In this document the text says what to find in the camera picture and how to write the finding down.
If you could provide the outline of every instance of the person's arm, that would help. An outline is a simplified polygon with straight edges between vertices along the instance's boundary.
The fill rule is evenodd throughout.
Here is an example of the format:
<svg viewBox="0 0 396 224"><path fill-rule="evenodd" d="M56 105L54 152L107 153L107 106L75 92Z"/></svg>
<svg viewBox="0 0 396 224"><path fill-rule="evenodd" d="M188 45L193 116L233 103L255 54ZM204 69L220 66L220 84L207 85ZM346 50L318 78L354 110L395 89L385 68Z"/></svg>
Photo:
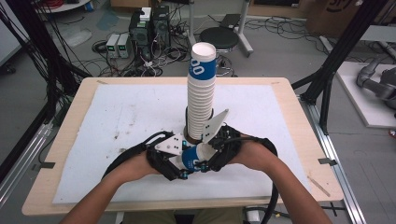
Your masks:
<svg viewBox="0 0 396 224"><path fill-rule="evenodd" d="M70 212L61 223L97 223L110 203L117 189L124 183L140 179L146 175L158 174L146 158L146 152L137 155L110 172L93 188Z"/></svg>
<svg viewBox="0 0 396 224"><path fill-rule="evenodd" d="M275 183L293 223L331 223L289 167L263 145L246 141L231 163L265 172Z"/></svg>

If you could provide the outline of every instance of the person's left arm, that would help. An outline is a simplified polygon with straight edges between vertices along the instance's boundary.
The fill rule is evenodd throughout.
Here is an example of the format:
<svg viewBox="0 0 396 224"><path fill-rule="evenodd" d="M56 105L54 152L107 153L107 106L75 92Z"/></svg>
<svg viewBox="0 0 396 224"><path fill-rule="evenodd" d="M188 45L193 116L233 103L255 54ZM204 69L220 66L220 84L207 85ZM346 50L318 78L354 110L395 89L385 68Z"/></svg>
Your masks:
<svg viewBox="0 0 396 224"><path fill-rule="evenodd" d="M118 166L96 185L61 221L61 223L97 223L117 189L124 183L146 175L158 174L149 165L146 152Z"/></svg>

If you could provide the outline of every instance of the person's hand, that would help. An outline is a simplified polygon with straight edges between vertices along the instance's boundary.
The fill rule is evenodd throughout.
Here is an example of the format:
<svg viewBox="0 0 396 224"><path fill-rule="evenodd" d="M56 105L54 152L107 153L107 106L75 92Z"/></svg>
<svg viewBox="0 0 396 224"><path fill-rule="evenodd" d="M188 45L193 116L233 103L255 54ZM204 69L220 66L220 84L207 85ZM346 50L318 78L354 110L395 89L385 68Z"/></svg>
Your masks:
<svg viewBox="0 0 396 224"><path fill-rule="evenodd" d="M247 168L268 173L280 159L268 148L251 140L243 141L239 153L229 162L240 163Z"/></svg>
<svg viewBox="0 0 396 224"><path fill-rule="evenodd" d="M105 178L112 178L120 185L143 178L146 175L157 175L158 171L151 167L146 151L132 157L111 171Z"/></svg>

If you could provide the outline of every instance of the stool seat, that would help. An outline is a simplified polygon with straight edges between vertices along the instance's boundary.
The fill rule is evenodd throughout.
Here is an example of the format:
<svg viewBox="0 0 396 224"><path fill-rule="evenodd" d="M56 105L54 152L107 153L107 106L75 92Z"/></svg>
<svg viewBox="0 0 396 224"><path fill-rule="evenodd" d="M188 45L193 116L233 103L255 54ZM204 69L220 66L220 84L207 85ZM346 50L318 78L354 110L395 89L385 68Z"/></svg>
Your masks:
<svg viewBox="0 0 396 224"><path fill-rule="evenodd" d="M200 34L201 41L212 44L217 50L230 50L238 44L239 38L232 30L223 27L205 29Z"/></svg>

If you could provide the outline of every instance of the chair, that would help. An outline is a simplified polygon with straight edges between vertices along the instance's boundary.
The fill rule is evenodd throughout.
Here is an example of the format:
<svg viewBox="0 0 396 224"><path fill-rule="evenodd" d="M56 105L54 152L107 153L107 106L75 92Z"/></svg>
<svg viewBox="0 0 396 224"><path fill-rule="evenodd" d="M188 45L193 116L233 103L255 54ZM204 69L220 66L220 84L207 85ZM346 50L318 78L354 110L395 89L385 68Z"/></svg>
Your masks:
<svg viewBox="0 0 396 224"><path fill-rule="evenodd" d="M216 76L222 77L232 73L232 77L236 77L233 69L231 68L232 63L230 59L220 55L220 53L233 51L239 41L238 35L233 30L225 27L211 27L201 32L200 39L203 42L212 44L216 48L216 52L218 53L218 56L216 57Z"/></svg>

